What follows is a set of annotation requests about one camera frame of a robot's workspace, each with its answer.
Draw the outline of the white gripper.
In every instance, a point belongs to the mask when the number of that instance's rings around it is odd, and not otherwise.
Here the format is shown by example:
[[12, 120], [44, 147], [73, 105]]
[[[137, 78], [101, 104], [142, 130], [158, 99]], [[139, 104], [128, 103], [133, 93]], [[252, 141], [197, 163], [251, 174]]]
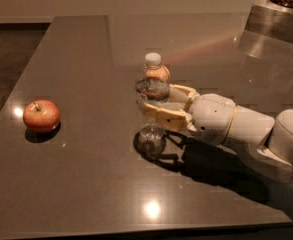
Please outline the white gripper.
[[[223, 142], [235, 114], [233, 100], [217, 94], [200, 95], [194, 88], [171, 84], [169, 101], [137, 101], [137, 105], [144, 116], [167, 130], [188, 129], [196, 140], [212, 146]], [[186, 104], [192, 104], [189, 113]]]

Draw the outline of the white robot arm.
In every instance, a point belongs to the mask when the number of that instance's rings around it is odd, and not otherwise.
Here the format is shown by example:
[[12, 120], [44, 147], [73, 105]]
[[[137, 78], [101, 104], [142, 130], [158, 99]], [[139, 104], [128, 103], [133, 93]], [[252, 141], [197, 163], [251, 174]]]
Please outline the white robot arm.
[[293, 109], [273, 118], [217, 94], [157, 81], [140, 81], [136, 92], [141, 112], [165, 129], [226, 147], [259, 174], [293, 183]]

